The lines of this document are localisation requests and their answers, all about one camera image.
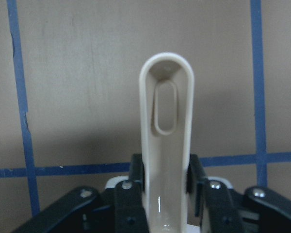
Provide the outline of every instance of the horizontal blue tape strip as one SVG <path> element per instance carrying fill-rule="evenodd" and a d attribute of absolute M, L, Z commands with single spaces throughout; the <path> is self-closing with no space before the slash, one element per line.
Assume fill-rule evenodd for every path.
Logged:
<path fill-rule="evenodd" d="M 256 163 L 256 155 L 248 154 L 234 156 L 217 156 L 200 158 L 200 160 L 204 167 L 247 165 Z M 287 162 L 291 162 L 291 152 L 267 154 L 266 163 L 287 163 Z M 35 173 L 37 176 L 66 176 L 66 175 L 127 172 L 129 171 L 129 166 L 130 163 L 93 164 L 77 166 L 47 166 L 47 167 L 36 167 Z M 25 168 L 0 169 L 0 178 L 17 178 L 17 177 L 26 177 L 26 169 Z"/>

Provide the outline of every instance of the bolt head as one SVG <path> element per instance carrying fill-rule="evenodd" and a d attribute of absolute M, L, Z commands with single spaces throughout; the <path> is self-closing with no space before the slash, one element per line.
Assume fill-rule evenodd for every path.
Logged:
<path fill-rule="evenodd" d="M 122 188 L 123 189 L 130 189 L 131 187 L 132 187 L 132 182 L 130 182 L 130 181 L 124 181 L 122 183 Z"/>
<path fill-rule="evenodd" d="M 88 198 L 93 194 L 91 190 L 82 189 L 80 193 L 81 198 Z"/>
<path fill-rule="evenodd" d="M 218 181 L 210 181 L 210 187 L 214 189 L 220 189 L 221 183 Z"/>
<path fill-rule="evenodd" d="M 265 192 L 260 188 L 254 188 L 253 195 L 258 198 L 263 198 L 265 197 Z"/>

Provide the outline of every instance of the black plastic part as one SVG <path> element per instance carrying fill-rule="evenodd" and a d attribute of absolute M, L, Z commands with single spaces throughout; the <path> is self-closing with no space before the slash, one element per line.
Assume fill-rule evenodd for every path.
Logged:
<path fill-rule="evenodd" d="M 131 187 L 124 189 L 122 187 L 123 183 L 129 183 Z M 138 183 L 123 181 L 116 185 L 114 190 L 114 213 L 116 233 L 149 233 Z"/>
<path fill-rule="evenodd" d="M 195 216 L 201 215 L 201 194 L 207 180 L 208 178 L 199 158 L 196 154 L 191 154 L 187 176 L 187 192 L 194 207 Z"/>
<path fill-rule="evenodd" d="M 145 177 L 145 169 L 144 164 L 142 162 L 141 154 L 133 154 L 130 161 L 129 167 L 129 179 L 138 183 L 142 191 L 144 191 L 144 177 Z"/>
<path fill-rule="evenodd" d="M 256 190 L 263 195 L 255 196 Z M 282 195 L 260 186 L 248 188 L 243 205 L 259 213 L 259 233 L 291 233 L 291 201 Z"/>
<path fill-rule="evenodd" d="M 244 233 L 242 219 L 233 204 L 229 189 L 222 182 L 220 188 L 212 188 L 206 181 L 203 188 L 204 207 L 201 229 L 208 233 Z"/>
<path fill-rule="evenodd" d="M 81 197 L 84 191 L 91 192 Z M 82 213 L 101 205 L 96 189 L 82 186 L 73 189 L 13 233 L 59 233 L 82 231 Z"/>

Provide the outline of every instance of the elongated white object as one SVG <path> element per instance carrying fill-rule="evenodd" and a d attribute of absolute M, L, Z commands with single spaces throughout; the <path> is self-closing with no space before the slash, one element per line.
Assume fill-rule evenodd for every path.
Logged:
<path fill-rule="evenodd" d="M 145 165 L 143 205 L 150 231 L 186 233 L 192 68 L 177 54 L 157 54 L 141 69 L 139 92 Z"/>

